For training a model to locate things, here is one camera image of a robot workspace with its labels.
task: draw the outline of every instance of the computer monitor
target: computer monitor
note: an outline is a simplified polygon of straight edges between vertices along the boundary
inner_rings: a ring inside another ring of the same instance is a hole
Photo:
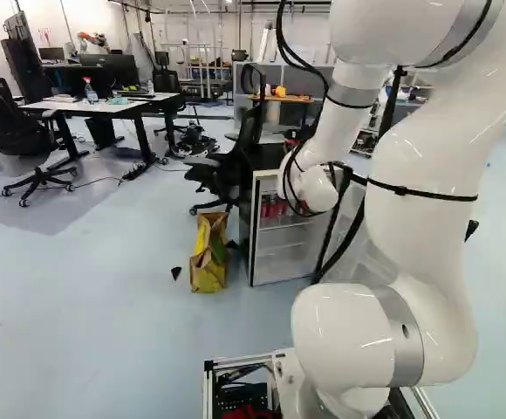
[[[38,48],[38,51],[41,59],[65,61],[65,51],[63,51],[63,48]]]
[[[59,83],[57,80],[54,80],[54,84],[57,87],[61,86],[62,93],[84,98],[86,87],[84,77],[89,77],[92,89],[94,89],[100,99],[107,99],[113,96],[113,77],[105,68],[72,65],[57,72],[60,75],[56,77],[60,77],[61,82]]]
[[[103,67],[113,76],[113,85],[116,87],[139,84],[139,72],[133,55],[84,54],[80,56],[80,64]]]

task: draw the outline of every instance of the black cable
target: black cable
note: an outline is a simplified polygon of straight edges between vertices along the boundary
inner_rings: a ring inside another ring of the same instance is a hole
[[[278,46],[278,50],[280,51],[280,55],[282,56],[282,58],[284,59],[284,61],[288,65],[290,65],[290,66],[292,66],[294,68],[297,68],[299,70],[310,72],[310,73],[312,73],[314,75],[317,75],[321,79],[321,81],[323,82],[324,89],[325,89],[325,97],[326,97],[326,94],[327,94],[327,92],[329,90],[329,84],[326,81],[325,76],[323,75],[323,73],[321,73],[319,70],[317,70],[315,67],[313,67],[309,63],[305,62],[286,43],[286,40],[284,38],[284,32],[283,32],[283,15],[284,15],[284,7],[285,7],[285,5],[286,5],[286,0],[281,0],[280,4],[278,5],[278,11],[277,11],[277,46]],[[288,57],[287,53],[289,53],[301,65],[298,65],[298,64],[292,62],[290,60],[290,58]],[[299,165],[297,164],[296,157],[297,157],[297,154],[304,147],[305,143],[315,134],[315,131],[317,129],[317,126],[318,126],[318,123],[319,123],[319,120],[320,120],[320,116],[321,116],[322,110],[323,110],[323,108],[321,107],[321,109],[319,110],[318,115],[317,115],[315,121],[313,122],[312,126],[310,126],[308,128],[308,131],[309,131],[308,134],[305,135],[304,138],[300,139],[300,143],[291,152],[291,156],[290,156],[289,160],[286,162],[286,165],[284,167],[284,172],[283,172],[283,180],[282,180],[283,185],[282,186],[283,186],[284,198],[285,198],[286,202],[288,203],[288,206],[292,209],[292,211],[297,216],[301,216],[301,217],[312,217],[312,216],[318,216],[318,215],[322,214],[320,212],[313,212],[313,211],[311,211],[309,209],[307,209],[307,211],[308,211],[307,215],[306,214],[302,214],[299,211],[297,211],[296,208],[294,208],[294,206],[291,204],[290,198],[288,197],[288,191],[290,191],[292,197],[294,198],[294,200],[297,203],[300,202],[299,198],[297,197],[296,191],[293,188],[292,182],[291,182],[291,165],[292,165],[292,163],[295,162],[295,164],[297,165],[297,167],[299,168],[299,170],[303,171],[299,167]]]
[[[159,168],[163,172],[188,172],[189,171],[188,168],[174,168],[174,169],[170,169],[170,168],[163,168],[162,166],[158,166],[157,164],[154,164],[154,167],[155,168]]]
[[[321,281],[321,278],[344,256],[350,245],[352,244],[356,234],[358,233],[359,227],[364,221],[364,213],[366,207],[366,198],[364,197],[359,205],[358,212],[352,221],[352,225],[350,229],[346,233],[346,236],[342,243],[338,246],[336,251],[332,254],[329,260],[323,265],[320,271],[315,273],[311,283],[318,284]]]
[[[121,183],[123,183],[123,179],[120,179],[119,177],[115,177],[115,176],[105,176],[105,177],[100,177],[99,179],[94,179],[93,181],[89,181],[87,183],[82,183],[80,185],[72,185],[75,189],[78,189],[78,188],[84,188],[85,186],[89,186],[89,185],[92,185],[93,183],[96,183],[96,182],[102,182],[102,181],[105,181],[107,179],[114,179],[116,181],[118,181],[118,186],[121,185]],[[36,190],[46,190],[46,189],[65,189],[65,186],[45,186],[43,188],[36,188]],[[10,195],[9,196],[14,196],[14,195],[18,195],[20,194],[20,192],[10,192]],[[0,195],[0,198],[8,198],[9,196],[3,196],[3,195]]]
[[[389,96],[386,100],[385,105],[385,111],[383,112],[383,117],[381,119],[381,125],[379,127],[379,136],[380,139],[385,133],[391,129],[393,126],[393,117],[394,117],[394,110],[396,108],[396,100],[399,95],[399,89],[400,89],[400,79],[404,75],[404,70],[401,65],[396,67],[396,70],[394,71],[394,79],[393,79],[393,85],[391,87],[391,92],[389,93]]]
[[[336,188],[336,176],[334,175],[334,166],[329,163],[329,170],[331,170],[331,177],[333,178],[333,184]],[[350,186],[350,182],[352,180],[353,170],[349,168],[349,170],[342,171],[342,182],[340,183],[340,190],[338,191],[338,202],[342,203],[342,198],[344,197],[348,187]],[[315,267],[315,272],[319,272],[323,268],[323,262],[325,261],[326,251],[329,249],[329,243],[332,238],[332,231],[334,230],[334,225],[338,220],[338,215],[340,214],[340,205],[334,207],[331,213],[331,220],[329,221],[329,225],[327,227],[325,233],[325,239],[323,240],[323,245],[321,246],[321,252],[319,252],[319,257],[317,259],[317,266]]]

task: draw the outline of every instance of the chair armrest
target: chair armrest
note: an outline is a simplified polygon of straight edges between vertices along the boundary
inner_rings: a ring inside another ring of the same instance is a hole
[[[220,163],[216,160],[206,159],[204,157],[187,157],[183,163],[188,166],[210,166],[212,168],[219,168]]]
[[[57,113],[57,109],[49,109],[42,113],[42,120],[50,120]]]

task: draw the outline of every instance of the plastic bottle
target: plastic bottle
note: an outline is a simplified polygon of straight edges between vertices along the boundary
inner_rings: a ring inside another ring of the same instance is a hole
[[[92,85],[90,84],[90,77],[84,77],[83,79],[86,82],[85,95],[86,98],[88,99],[88,102],[98,103],[99,102],[98,94],[94,91],[94,89],[92,89]]]

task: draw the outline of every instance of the yellow bag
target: yellow bag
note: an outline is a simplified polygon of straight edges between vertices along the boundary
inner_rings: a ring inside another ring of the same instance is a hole
[[[190,258],[191,291],[219,292],[226,287],[228,213],[199,214],[195,253]]]

